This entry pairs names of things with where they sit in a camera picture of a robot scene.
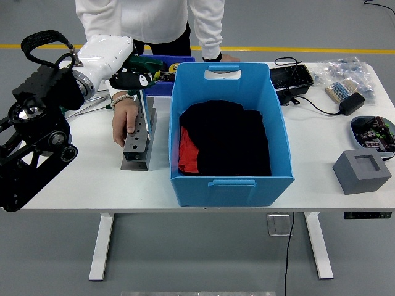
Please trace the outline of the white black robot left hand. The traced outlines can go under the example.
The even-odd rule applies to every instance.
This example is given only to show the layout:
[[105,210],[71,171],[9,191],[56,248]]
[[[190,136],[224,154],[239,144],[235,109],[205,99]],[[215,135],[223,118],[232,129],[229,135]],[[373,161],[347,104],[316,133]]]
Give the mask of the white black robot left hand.
[[153,84],[161,67],[154,60],[133,54],[133,42],[126,36],[93,35],[78,51],[79,66],[73,75],[84,96],[98,91],[107,80],[115,89],[140,90]]

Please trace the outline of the person's right hand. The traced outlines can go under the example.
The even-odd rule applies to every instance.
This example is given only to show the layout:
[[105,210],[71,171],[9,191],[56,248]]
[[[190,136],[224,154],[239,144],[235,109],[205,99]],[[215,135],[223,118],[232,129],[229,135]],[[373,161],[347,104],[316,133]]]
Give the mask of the person's right hand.
[[128,134],[135,132],[138,107],[131,100],[123,100],[115,104],[112,119],[112,136],[115,143],[124,147]]

